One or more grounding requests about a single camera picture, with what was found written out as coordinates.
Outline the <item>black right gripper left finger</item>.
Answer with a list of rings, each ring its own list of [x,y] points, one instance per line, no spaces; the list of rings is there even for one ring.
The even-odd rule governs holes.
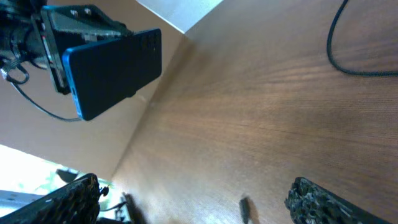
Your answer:
[[[86,174],[38,200],[1,217],[1,224],[97,222],[100,187],[95,174]]]

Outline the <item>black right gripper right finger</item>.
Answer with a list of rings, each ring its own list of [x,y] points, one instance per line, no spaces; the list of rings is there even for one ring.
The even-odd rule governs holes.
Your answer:
[[[295,179],[284,203],[294,223],[389,223],[304,177]]]

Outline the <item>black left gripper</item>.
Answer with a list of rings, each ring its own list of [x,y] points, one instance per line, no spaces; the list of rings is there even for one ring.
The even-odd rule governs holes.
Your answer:
[[[66,49],[132,35],[123,23],[109,18],[98,7],[49,6],[46,1],[1,0],[1,75],[25,84],[10,71],[22,63],[48,70],[57,92],[67,95],[70,87],[62,63]]]

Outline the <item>blue screen smartphone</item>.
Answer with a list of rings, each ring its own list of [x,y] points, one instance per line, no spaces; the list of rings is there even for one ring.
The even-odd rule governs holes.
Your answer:
[[[151,29],[69,48],[62,63],[76,112],[90,121],[160,77],[162,33]]]

